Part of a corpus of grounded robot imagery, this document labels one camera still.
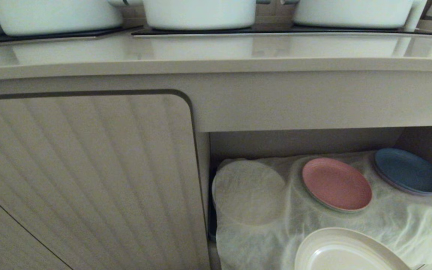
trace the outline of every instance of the beige countertop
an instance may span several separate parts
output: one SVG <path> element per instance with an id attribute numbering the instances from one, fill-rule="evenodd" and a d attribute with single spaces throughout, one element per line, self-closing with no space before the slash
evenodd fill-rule
<path id="1" fill-rule="evenodd" d="M 429 71 L 432 36 L 242 34 L 134 37 L 0 45 L 0 80 L 220 72 Z"/>

